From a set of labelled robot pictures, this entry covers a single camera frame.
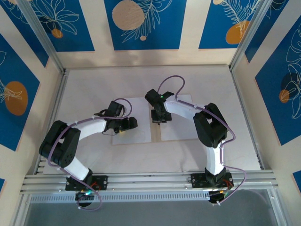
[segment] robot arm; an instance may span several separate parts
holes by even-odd
[[[120,131],[136,128],[138,123],[134,117],[117,118],[120,116],[122,110],[125,111],[123,105],[112,101],[108,109],[95,114],[100,117],[110,117],[109,119],[98,118],[69,128],[56,145],[51,156],[51,161],[72,176],[89,184],[89,177],[92,176],[92,171],[85,167],[75,156],[78,142],[94,133],[106,132],[109,129],[113,129],[117,134]],[[50,150],[56,139],[67,127],[68,125],[62,121],[55,121],[53,123],[40,146],[40,155],[47,159],[49,158]]]
[[[206,179],[211,185],[216,185],[225,175],[225,168],[221,164],[221,144],[227,137],[228,130],[221,125],[215,118],[209,114],[197,109],[197,106],[191,107],[190,105],[178,102],[174,94],[166,92],[160,95],[154,89],[150,90],[145,99],[154,107],[151,111],[153,123],[167,123],[171,121],[171,113],[180,115],[194,121],[197,130],[198,138],[206,147],[207,153],[207,166],[205,168]],[[224,118],[215,104],[208,104],[207,106],[199,105],[217,115],[223,121]]]

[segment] wall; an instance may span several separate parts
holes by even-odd
[[[299,136],[284,145],[280,144],[255,76],[300,17],[300,7],[300,1],[289,0],[251,62],[248,63],[247,58],[243,56],[234,69],[258,147],[264,162],[274,170],[281,194],[294,225],[300,225],[301,222],[301,194],[293,178],[293,172],[301,170],[301,137]],[[273,66],[278,67],[278,63],[274,62]],[[267,76],[270,74],[273,75],[273,80],[276,80],[278,76],[284,76],[275,73],[273,70],[267,73]],[[300,119],[295,121],[295,126],[301,126]]]
[[[0,145],[0,178],[5,179],[0,194],[0,219],[1,225],[6,226],[9,225],[14,212],[24,176],[36,160],[42,141],[41,135],[48,123],[47,118],[60,81],[60,74],[51,60],[48,60],[44,67],[1,7],[0,19],[0,34],[40,82],[16,150]],[[9,79],[16,72],[18,66],[17,62],[11,64],[11,71],[8,74],[3,74],[3,70],[1,70],[1,80]],[[6,133],[7,128],[3,124],[0,125],[0,128],[2,130],[1,138],[6,136],[7,140],[10,140],[13,134]]]
[[[261,0],[31,0],[66,68],[229,64]],[[0,5],[23,32],[11,0]]]

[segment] white table surface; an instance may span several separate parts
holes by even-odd
[[[178,74],[186,85],[180,94],[190,94],[199,104],[215,103],[237,135],[225,146],[225,164],[244,170],[259,170],[254,146],[227,66],[109,67],[71,70],[59,108],[58,120],[79,121],[106,109],[122,97],[143,97],[157,89],[168,76]],[[176,92],[182,80],[165,82],[161,92]],[[79,142],[77,158],[94,173],[143,173],[204,170],[205,148],[198,139],[161,141],[160,128],[151,123],[151,143],[112,145],[111,138],[91,135]],[[61,173],[45,166],[44,174]]]

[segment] glass panel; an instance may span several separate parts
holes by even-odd
[[[115,202],[101,210],[78,210],[75,204],[31,204],[25,226],[200,226],[277,225],[266,189],[239,190],[220,207],[207,201]]]

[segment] metal bracket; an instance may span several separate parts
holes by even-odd
[[[233,184],[232,175],[229,172],[226,172],[225,176],[223,177],[223,181],[220,184],[216,185],[215,188],[217,190],[224,190],[225,188],[228,188],[226,181],[230,181],[230,184]],[[193,173],[193,174],[191,174],[191,181],[190,182],[192,184],[192,188],[213,189],[210,182],[206,179],[206,174],[205,173]]]
[[[108,176],[106,175],[93,175],[92,176],[92,188],[96,191],[106,191],[108,184]],[[81,191],[85,190],[86,187],[81,183],[74,181],[72,178],[67,178],[66,191]]]

